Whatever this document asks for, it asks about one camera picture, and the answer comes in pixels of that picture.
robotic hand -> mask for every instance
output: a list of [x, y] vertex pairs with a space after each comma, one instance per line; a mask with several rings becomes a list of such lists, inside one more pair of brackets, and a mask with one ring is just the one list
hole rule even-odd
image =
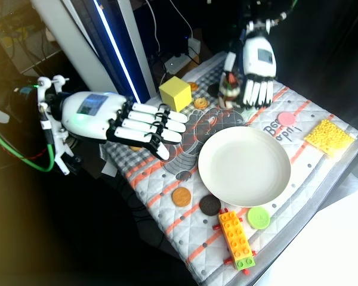
[[[38, 105], [41, 126], [47, 140], [55, 145], [55, 162], [64, 174], [69, 170], [61, 156], [73, 156], [65, 144], [68, 132], [80, 139], [120, 142], [145, 147], [157, 158], [167, 160], [169, 152], [163, 142], [177, 144], [180, 133], [186, 130], [187, 116], [159, 107], [133, 103], [113, 92], [77, 92], [65, 94], [62, 86], [66, 79], [54, 76], [39, 78]], [[54, 84], [56, 95], [46, 97], [45, 92]]]
[[271, 20], [266, 20], [265, 24], [250, 21], [246, 27], [243, 46], [243, 104], [247, 107], [269, 106], [273, 100], [276, 59], [266, 38], [272, 25]]

yellow textured block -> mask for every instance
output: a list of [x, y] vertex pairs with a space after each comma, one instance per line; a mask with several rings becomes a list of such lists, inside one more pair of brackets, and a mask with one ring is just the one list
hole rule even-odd
[[354, 141], [337, 125], [329, 120], [322, 120], [305, 140], [331, 157], [341, 155]]
[[228, 244], [228, 249], [237, 261], [246, 257], [253, 256], [251, 247], [246, 239], [243, 227], [235, 212], [219, 214], [219, 222], [223, 229], [224, 237]]
[[159, 87], [162, 101], [172, 110], [179, 112], [192, 101], [191, 86], [174, 76]]

led light strip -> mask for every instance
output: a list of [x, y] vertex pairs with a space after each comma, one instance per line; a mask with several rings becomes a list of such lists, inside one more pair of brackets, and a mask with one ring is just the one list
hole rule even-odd
[[102, 20], [102, 23], [103, 23], [103, 26], [105, 27], [105, 30], [106, 30], [106, 33], [107, 35], [109, 36], [109, 39], [113, 45], [113, 48], [114, 48], [114, 51], [118, 57], [118, 60], [122, 66], [122, 69], [124, 70], [124, 73], [125, 73], [125, 76], [127, 78], [127, 81], [129, 82], [130, 84], [130, 87], [131, 87], [131, 90], [132, 90], [132, 93], [134, 94], [135, 96], [135, 99], [137, 100], [138, 103], [141, 103], [139, 97], [138, 97], [138, 94], [137, 94], [137, 91], [135, 90], [134, 88], [134, 85], [132, 84], [132, 81], [131, 81], [131, 78], [130, 78], [130, 75], [129, 75], [129, 72], [128, 70], [126, 69], [126, 65], [125, 65], [125, 62], [124, 62], [124, 59], [122, 58], [121, 56], [121, 53], [119, 52], [119, 49], [118, 49], [118, 46], [117, 46], [117, 43], [115, 42], [115, 39], [114, 39], [114, 36], [113, 36], [113, 33], [112, 31], [110, 30], [110, 27], [109, 27], [109, 24], [106, 20], [106, 17], [105, 17], [105, 14], [103, 13], [101, 7], [99, 6], [97, 0], [93, 0], [94, 3], [95, 3], [95, 6], [97, 7], [97, 11], [98, 11], [98, 14], [100, 15], [101, 17], [101, 20]]

pink disc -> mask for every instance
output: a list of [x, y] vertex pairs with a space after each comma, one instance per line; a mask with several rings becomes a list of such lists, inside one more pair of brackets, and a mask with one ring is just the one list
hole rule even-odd
[[292, 126], [296, 122], [296, 117], [290, 112], [280, 113], [277, 119], [282, 126]]

green disc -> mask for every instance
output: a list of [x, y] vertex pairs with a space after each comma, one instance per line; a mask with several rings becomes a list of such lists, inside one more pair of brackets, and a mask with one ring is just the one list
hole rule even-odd
[[264, 229], [269, 226], [270, 216], [263, 207], [253, 207], [247, 214], [249, 224], [255, 229]]

